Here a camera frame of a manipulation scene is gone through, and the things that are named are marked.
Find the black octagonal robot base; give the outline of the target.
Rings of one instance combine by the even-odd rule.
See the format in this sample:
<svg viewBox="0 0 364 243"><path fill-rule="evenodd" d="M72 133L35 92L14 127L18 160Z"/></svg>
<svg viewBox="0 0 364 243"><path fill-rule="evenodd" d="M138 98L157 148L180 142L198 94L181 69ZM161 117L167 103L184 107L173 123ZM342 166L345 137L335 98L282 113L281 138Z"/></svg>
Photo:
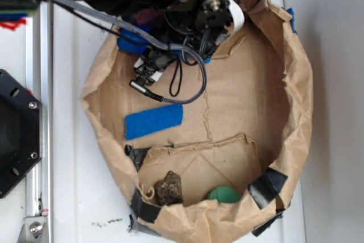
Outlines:
<svg viewBox="0 0 364 243"><path fill-rule="evenodd" d="M41 103L1 70L1 198L40 161Z"/></svg>

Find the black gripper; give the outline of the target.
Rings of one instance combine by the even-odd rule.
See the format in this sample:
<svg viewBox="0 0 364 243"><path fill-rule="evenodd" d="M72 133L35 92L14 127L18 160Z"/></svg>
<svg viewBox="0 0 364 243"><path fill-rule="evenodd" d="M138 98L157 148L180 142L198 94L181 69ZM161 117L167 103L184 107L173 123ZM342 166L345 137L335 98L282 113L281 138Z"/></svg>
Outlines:
<svg viewBox="0 0 364 243"><path fill-rule="evenodd" d="M200 55L213 55L239 30L244 14L241 0L163 0L170 42L190 46Z"/></svg>

